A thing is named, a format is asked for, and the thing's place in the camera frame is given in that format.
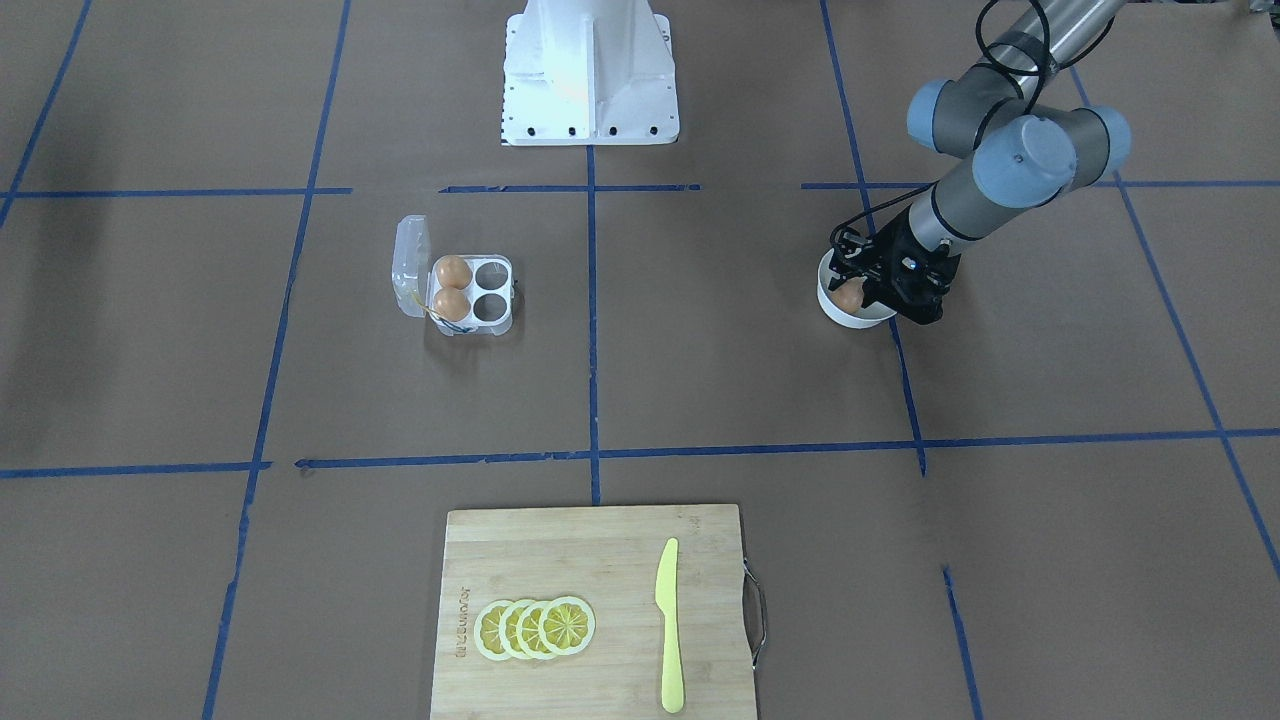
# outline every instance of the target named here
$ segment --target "lemon slice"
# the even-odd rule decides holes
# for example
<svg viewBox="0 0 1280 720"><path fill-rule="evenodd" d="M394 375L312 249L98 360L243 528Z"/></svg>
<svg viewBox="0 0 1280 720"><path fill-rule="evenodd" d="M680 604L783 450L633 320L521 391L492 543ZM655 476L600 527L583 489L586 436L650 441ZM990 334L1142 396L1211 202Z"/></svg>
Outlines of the lemon slice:
<svg viewBox="0 0 1280 720"><path fill-rule="evenodd" d="M475 637L476 650L480 655L493 660L495 662L502 662L503 660L511 660L511 653L502 648L502 611L511 607L509 600L495 600L485 606L480 611L480 616L476 620Z"/></svg>
<svg viewBox="0 0 1280 720"><path fill-rule="evenodd" d="M550 603L547 601L535 602L520 611L516 623L516 643L521 651L535 660L550 660L556 653L543 644L538 626L541 624L543 612Z"/></svg>
<svg viewBox="0 0 1280 720"><path fill-rule="evenodd" d="M529 653L520 650L518 626L516 623L520 620L520 614L532 603L534 601L531 600L517 600L508 605L498 619L498 626L502 628L502 632L498 634L498 642L502 643L502 650L507 655L517 660L529 660Z"/></svg>
<svg viewBox="0 0 1280 720"><path fill-rule="evenodd" d="M595 612L585 600L573 596L557 597L547 603L538 637L554 655L577 655L595 635Z"/></svg>

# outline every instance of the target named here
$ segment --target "metal handle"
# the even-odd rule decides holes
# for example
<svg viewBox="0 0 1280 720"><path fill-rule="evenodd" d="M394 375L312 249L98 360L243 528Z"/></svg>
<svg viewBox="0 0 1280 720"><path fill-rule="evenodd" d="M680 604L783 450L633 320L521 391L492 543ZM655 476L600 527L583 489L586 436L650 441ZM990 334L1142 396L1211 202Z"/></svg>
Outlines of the metal handle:
<svg viewBox="0 0 1280 720"><path fill-rule="evenodd" d="M769 610L764 605L764 588L760 587L760 580L755 579L755 575L751 573L751 566L748 565L746 557L742 559L742 573L746 574L746 579L755 588L755 603L760 609L760 642L751 647L751 639L748 638L748 646L751 647L751 670L755 670L760 662L760 651L769 642Z"/></svg>

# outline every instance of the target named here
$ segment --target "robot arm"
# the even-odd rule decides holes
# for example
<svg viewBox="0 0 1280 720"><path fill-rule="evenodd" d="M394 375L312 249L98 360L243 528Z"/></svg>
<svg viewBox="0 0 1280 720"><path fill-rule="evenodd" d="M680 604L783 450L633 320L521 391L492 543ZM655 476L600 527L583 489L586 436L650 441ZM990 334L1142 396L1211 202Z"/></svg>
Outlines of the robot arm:
<svg viewBox="0 0 1280 720"><path fill-rule="evenodd" d="M925 324L942 316L942 296L960 254L1030 208L1097 182L1124 163L1130 131L1111 108L1037 106L1050 79L1101 41L1125 0L1033 0L1033 9L986 44L959 81L925 85L908 129L918 142L961 159L873 236L841 223L832 232L831 293L864 278L861 307L881 302Z"/></svg>

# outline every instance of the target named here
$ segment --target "black cable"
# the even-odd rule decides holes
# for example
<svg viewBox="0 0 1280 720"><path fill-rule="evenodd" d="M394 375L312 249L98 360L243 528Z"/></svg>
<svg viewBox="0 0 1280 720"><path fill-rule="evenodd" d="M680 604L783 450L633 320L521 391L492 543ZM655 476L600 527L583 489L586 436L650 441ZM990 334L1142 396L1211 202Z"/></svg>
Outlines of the black cable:
<svg viewBox="0 0 1280 720"><path fill-rule="evenodd" d="M1066 68L1070 68L1071 65L1083 60L1085 56L1088 56L1089 53L1093 53L1093 49L1101 45L1102 41L1107 37L1107 33L1111 32L1111 26L1114 24L1116 24L1116 18L1115 15L1111 15L1111 19L1107 20L1106 27L1102 28L1102 32L1098 33L1098 36L1093 40L1093 42L1091 42L1088 47L1082 50L1079 55L1059 65L1059 69L1065 70Z"/></svg>
<svg viewBox="0 0 1280 720"><path fill-rule="evenodd" d="M1036 60L1036 70L1019 70L1015 68L1010 68L1009 65L997 60L996 56L991 54L991 49L987 47L987 38L982 36L982 23L983 20L987 19L987 13L989 13L991 9L995 8L996 3L998 1L1000 0L987 0L987 4L983 5L982 12L978 13L978 20L973 26L973 33L974 37L978 40L978 50L982 51L982 56L988 63L991 63L992 67L995 67L997 70L1011 76L1021 76L1021 77L1036 76L1036 90L1032 91L1030 100L1027 101L1027 108L1023 110L1024 115L1029 115L1032 110L1036 108L1036 102L1039 101L1041 92L1048 83L1050 78L1048 69L1050 64L1053 61L1053 54L1052 51L1050 51L1050 47L1052 46L1052 40L1050 38L1048 15L1044 14L1044 6L1041 5L1039 0L1027 0L1028 3L1032 4L1032 9L1036 10L1036 17L1039 18L1041 32L1044 35L1044 41L1042 44L1044 47L1044 53L1042 53L1039 59Z"/></svg>
<svg viewBox="0 0 1280 720"><path fill-rule="evenodd" d="M886 202L881 202L879 205L876 205L874 208L868 208L867 210L863 210L861 213L859 213L859 214L854 215L852 218L849 218L844 223L840 223L838 225L836 225L831 231L831 238L828 240L828 242L831 243L832 247L836 247L836 237L840 234L840 231L849 228L850 225L852 225L858 220L865 218L867 215L870 215L872 213L879 213L881 210L883 210L886 208L892 208L893 205L897 205L899 202L901 202L904 200L910 200L911 197L915 197L916 195L920 195L922 192L929 190L934 184L937 184L937 183L929 183L929 184L925 184L923 187L918 187L918 188L915 188L915 190L913 190L910 192L904 192L902 195L899 195L893 200L888 200Z"/></svg>
<svg viewBox="0 0 1280 720"><path fill-rule="evenodd" d="M997 1L998 0L989 0L983 6L982 12L978 13L978 22L974 23L974 37L978 40L978 49L982 51L983 59L986 59L988 63L991 63L991 65L995 67L997 70L1000 70L1000 72L1002 72L1005 74L1011 74L1011 76L1021 76L1021 77L1036 76L1037 77L1036 90L1032 92L1032 97L1027 102L1027 109L1023 111L1023 114L1030 114L1032 109L1036 108L1036 102L1039 100L1041 90L1048 83L1048 79L1050 79L1048 78L1048 69L1050 69L1050 65L1052 65L1052 63L1053 63L1053 55L1052 55L1052 51L1050 50L1050 47L1051 47L1051 40L1050 40L1048 15L1044 14L1044 6L1041 5L1039 0L1028 0L1028 3L1030 3L1030 5L1032 5L1032 9L1036 10L1036 17L1039 19L1039 22L1041 22L1041 29L1044 33L1044 53L1043 53L1043 55L1041 55L1041 59L1036 61L1037 67L1036 67L1034 70L1019 70L1016 68L1010 68L1009 65L1006 65L1006 64L1001 63L1000 60L997 60L991 54L991 49L987 46L987 40L982 35L983 20L987 19L987 13L989 13L991 9L996 6ZM1093 42L1091 42L1088 47L1085 47L1084 50L1082 50L1080 53L1078 53L1070 60L1060 64L1057 67L1059 72L1065 70L1066 68L1070 68L1071 65L1074 65L1074 64L1079 63L1080 60L1085 59L1089 55L1089 53L1093 53L1093 50L1097 49L1097 46L1101 45L1103 40L1106 40L1107 35L1111 32L1111 27L1115 26L1115 23L1116 23L1116 18L1115 18L1115 15L1112 15L1111 19L1107 20L1107 24L1102 28L1102 32L1100 32L1098 36L1096 38L1093 38Z"/></svg>

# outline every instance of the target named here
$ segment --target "blue tape line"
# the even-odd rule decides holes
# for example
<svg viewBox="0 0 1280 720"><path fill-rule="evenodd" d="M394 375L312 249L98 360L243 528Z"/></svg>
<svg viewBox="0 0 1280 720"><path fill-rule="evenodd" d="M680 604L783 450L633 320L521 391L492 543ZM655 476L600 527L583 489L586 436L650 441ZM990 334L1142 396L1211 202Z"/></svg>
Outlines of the blue tape line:
<svg viewBox="0 0 1280 720"><path fill-rule="evenodd" d="M1240 428L1226 430L1231 437L1280 437L1280 428ZM1015 436L1015 437L974 437L950 439L922 439L925 447L1016 447L1042 445L1093 445L1107 442L1167 442L1189 439L1213 439L1217 430L1166 430L1149 433L1092 433L1075 436ZM787 455L805 452L867 452L878 450L914 450L910 441L864 441L864 442L826 442L796 445L728 445L694 447L634 447L600 450L605 460L627 457L672 457L708 455ZM466 465L477 462L541 462L557 460L588 460L590 450L557 450L549 452L509 452L489 455L426 455L407 457L346 457L346 459L302 459L294 462L301 469L324 470L332 468L392 468L398 465Z"/></svg>
<svg viewBox="0 0 1280 720"><path fill-rule="evenodd" d="M685 192L699 191L700 184L598 184L596 192Z"/></svg>
<svg viewBox="0 0 1280 720"><path fill-rule="evenodd" d="M351 195L349 187L317 187L315 195ZM97 197L242 197L257 195L306 195L305 187L227 187L202 190L45 190L18 192L18 200L68 200Z"/></svg>
<svg viewBox="0 0 1280 720"><path fill-rule="evenodd" d="M1212 439L1217 430L1170 430L1152 433L1092 433L1078 436L1015 436L927 439L925 447L1014 447L1037 445L1093 445L1107 442L1158 442L1176 439Z"/></svg>
<svg viewBox="0 0 1280 720"><path fill-rule="evenodd" d="M800 190L915 190L928 182L803 182Z"/></svg>
<svg viewBox="0 0 1280 720"><path fill-rule="evenodd" d="M906 372L906 354L902 352L902 337L897 333L897 318L888 319L888 332L893 336L897 350L897 365L902 370L902 400L906 402L906 418L911 423L911 438L915 443L915 459L920 464L920 477L929 474L929 461L924 456L924 442L920 437L920 419L915 413L915 398L911 396L911 375Z"/></svg>
<svg viewBox="0 0 1280 720"><path fill-rule="evenodd" d="M831 53L831 67L836 73L840 109L845 113L845 132L849 135L849 149L854 156L854 174L858 177L858 191L863 196L863 209L867 209L872 206L872 197L867 192L867 176L863 173L861 154L858 151L854 115L849 111L849 96L845 94L845 73L840 69L840 55L836 53L836 36L831 31L831 13L827 10L827 0L818 0L818 4L822 6L822 26L827 32L827 50Z"/></svg>
<svg viewBox="0 0 1280 720"><path fill-rule="evenodd" d="M620 457L703 457L713 455L791 455L805 452L867 452L873 450L911 450L914 441L867 441L867 442L813 442L796 445L722 445L707 447L635 447L626 450L602 450L600 457L614 460Z"/></svg>
<svg viewBox="0 0 1280 720"><path fill-rule="evenodd" d="M586 450L558 450L552 452L499 452L486 455L424 455L404 457L339 457L298 460L294 468L303 470L328 470L334 468L406 468L428 465L481 465L500 462L545 462L552 460L586 460L591 456Z"/></svg>
<svg viewBox="0 0 1280 720"><path fill-rule="evenodd" d="M600 389L599 365L596 363L596 304L595 304L595 146L586 146L586 275L588 275L588 347L590 382L589 414L591 430L591 505L600 505L603 501L600 492Z"/></svg>
<svg viewBox="0 0 1280 720"><path fill-rule="evenodd" d="M960 616L960 606L956 603L955 583L951 579L951 568L942 566L942 582L947 585L947 605L951 606L951 624L956 630L956 644L960 646L960 662L964 665L964 680L969 685L969 705L973 707L974 720L982 720L982 697L978 694L978 679L973 673L973 657L969 655L969 635L964 632L964 618Z"/></svg>
<svg viewBox="0 0 1280 720"><path fill-rule="evenodd" d="M1258 537L1262 538L1262 547L1267 550L1267 557L1271 559L1271 570L1275 571L1276 579L1280 579L1280 553L1276 552L1276 543L1271 539L1271 532L1262 519L1258 502L1253 498L1253 489L1249 488L1249 482L1244 479L1244 470L1240 469L1240 461L1235 457L1235 448L1231 447L1231 441L1228 439L1226 433L1222 434L1221 439L1226 460L1231 464L1231 473L1235 474L1235 484L1240 487L1240 495L1244 496L1244 505L1248 506L1249 516L1253 518L1253 527L1257 528Z"/></svg>
<svg viewBox="0 0 1280 720"><path fill-rule="evenodd" d="M230 633L232 612L236 609L236 592L239 587L241 569L244 565L244 543L248 538L250 507L257 492L257 478L262 452L266 447L266 429L271 419L271 402L275 398L275 382L280 374L280 357L284 354L284 336L289 328L289 301L293 296L293 283L298 277L298 260L302 256L302 243L307 234L311 217L311 201L315 196L316 177L320 174L320 160L324 156L324 138L329 129L329 111L333 108L334 88L338 85L338 68L342 64L342 49L347 38L347 20L351 18L351 0L343 0L342 18L338 23L338 40L333 49L333 61L329 67L329 85L325 88L324 105L320 109L320 127L316 129L316 142L311 152L311 170L307 174L307 192L302 200L302 214L298 218L298 232L293 238L293 255L289 259L289 275L284 283L284 299L280 302L280 319L275 329L275 346L271 351L271 366L266 374L266 389L262 393L262 411L259 418L257 438L253 443L253 466L244 484L244 502L241 505L239 533L236 541L236 571L227 584L223 598L223 614L218 623L218 642L214 646L214 661L209 669L209 688L205 691L202 720L212 720L214 705L218 700L218 684L223 674L223 659L227 655L227 638Z"/></svg>
<svg viewBox="0 0 1280 720"><path fill-rule="evenodd" d="M472 192L586 192L582 184L451 184L440 191L448 193Z"/></svg>
<svg viewBox="0 0 1280 720"><path fill-rule="evenodd" d="M1280 181L1124 181L1128 187L1280 187ZM927 182L803 182L800 190L915 190ZM1116 187L1115 181L1098 181L1092 187Z"/></svg>
<svg viewBox="0 0 1280 720"><path fill-rule="evenodd" d="M260 462L270 468L270 462ZM97 465L83 468L28 468L0 470L0 479L87 478L105 475L172 475L177 473L234 473L250 470L253 462L179 462L175 465Z"/></svg>
<svg viewBox="0 0 1280 720"><path fill-rule="evenodd" d="M1208 409L1210 418L1213 420L1213 427L1217 428L1219 433L1222 433L1222 418L1219 416L1217 406L1213 404L1213 397L1208 392L1208 383L1204 382L1204 373L1201 372L1199 363L1196 360L1196 352L1192 351L1190 338L1187 337L1183 322L1178 316L1178 310L1174 307L1174 299L1169 295L1169 287L1165 284L1165 278L1160 272L1160 266L1156 264L1156 256L1151 251L1151 243L1147 242L1147 233L1143 231L1142 222L1138 219L1138 211L1134 209L1133 200L1129 197L1129 190L1125 187L1124 179L1120 177L1119 172L1115 173L1115 178L1120 190L1120 197L1124 200L1125 210L1129 213L1129 222L1133 223L1133 229L1138 234L1138 245L1142 246L1142 254L1147 258L1147 266L1151 269L1151 275L1156 281L1156 288L1160 290L1160 299L1165 302L1165 310L1169 313L1169 319L1174 323L1174 331L1178 333L1178 342L1181 343L1183 352L1187 355L1187 361L1192 366L1192 374L1196 377L1196 384L1199 386L1201 396L1204 398L1204 406Z"/></svg>
<svg viewBox="0 0 1280 720"><path fill-rule="evenodd" d="M872 196L868 192L867 176L863 173L863 155L858 149L858 133L854 131L854 115L849 110L849 96L845 94L845 73L840 69L840 54L836 51L836 36L831 29L831 13L827 9L827 0L819 0L822 6L822 26L827 32L827 49L831 53L831 67L836 74L836 90L840 92L840 109L845 114L845 132L849 133L849 150L854 158L854 174L858 177L858 193L863 200L863 210L872 206ZM876 219L867 215L867 229L876 234ZM899 365L902 370L902 398L906 402L906 415L911 421L911 437L915 438L915 451L920 464L920 474L928 471L928 460L924 455L924 445L920 443L920 424L915 413L915 400L911 395L911 379L906 372L906 355L902 352L902 341L897 334L897 319L890 319L890 329L893 337L893 347L897 351Z"/></svg>
<svg viewBox="0 0 1280 720"><path fill-rule="evenodd" d="M1093 105L1093 102L1089 101L1089 94L1084 90L1084 81L1080 79L1080 70L1074 67L1070 68L1070 70L1071 82L1075 83L1075 91L1080 94L1080 101L1084 102L1085 106Z"/></svg>
<svg viewBox="0 0 1280 720"><path fill-rule="evenodd" d="M442 195L483 192L696 192L700 184L451 184Z"/></svg>
<svg viewBox="0 0 1280 720"><path fill-rule="evenodd" d="M1280 428L1247 428L1226 430L1228 437L1280 437Z"/></svg>
<svg viewBox="0 0 1280 720"><path fill-rule="evenodd" d="M72 56L76 55L76 46L79 45L79 36L84 31L84 20L88 18L88 9L93 5L93 0L84 0L81 5L81 14L76 19L76 29L72 31L72 40L67 45L67 53L63 54L63 63L58 65L58 74L54 76L54 85L49 88L49 95L45 97L45 105L40 109L40 115L36 118L36 127L31 131L31 137L27 140L27 147L22 151L22 160L18 163L18 172L13 174L13 182L9 183L9 193L4 199L4 205L0 206L0 228L4 227L5 220L9 219L9 210L13 208L13 201L17 199L18 188L22 187L22 178L27 174L27 167L31 165L31 156L36 152L36 143L40 142L40 133L45 131L45 122L49 120L49 113L54 108L54 100L58 99L58 91L63 86L63 79L67 77L67 68L72 64Z"/></svg>
<svg viewBox="0 0 1280 720"><path fill-rule="evenodd" d="M1071 78L1075 81L1075 88L1080 94L1080 100L1085 105L1089 105L1089 95L1084 90L1084 82L1080 79L1080 73L1075 68L1071 68ZM1187 336L1187 331L1183 328L1183 322L1178 316L1178 309L1174 307L1172 296L1169 293L1169 287L1165 284L1165 278L1160 272L1160 265L1156 263L1156 255L1151 250L1151 243L1147 241L1147 233L1142 228L1142 220L1138 219L1138 210L1133 205L1133 200L1129 197L1129 183L1125 182L1124 177L1116 172L1115 173L1115 186L1120 191L1120 197L1124 200L1125 210L1129 213L1129 222L1133 223L1133 229L1138 234L1138 243L1142 246L1142 252L1147 258L1147 266L1151 269L1151 275L1156 281L1156 287L1160 290L1160 297L1165 302L1165 310L1169 313L1169 319L1174 324L1174 331L1178 333L1178 341L1183 346L1183 354L1187 355L1187 363L1192 368L1192 374L1196 377L1196 384L1199 387L1201 397L1204 400L1204 407L1208 409L1210 418L1213 420L1213 428L1217 430L1217 436L1222 442L1222 451L1226 452L1228 462L1231 465L1231 473L1235 475L1235 482L1240 487L1240 495L1244 496L1244 503L1249 509L1249 515L1253 519L1253 527L1257 529L1258 537L1262 538L1262 546L1266 548L1267 557L1271 560L1271 569L1276 574L1276 579L1280 579L1280 553L1276 552L1275 542L1271 539L1271 532L1267 529L1266 520L1262 518L1262 512L1258 510L1258 503L1253 498L1253 491L1249 488L1249 482L1244 478L1244 471L1240 469L1240 464L1235 457L1235 448L1231 447L1231 433L1229 433L1222 427L1222 418L1217 411L1217 405L1213 402L1213 396L1210 393L1208 383L1204 380L1204 374L1201 372L1199 361L1196 360L1196 352L1192 350L1190 338Z"/></svg>

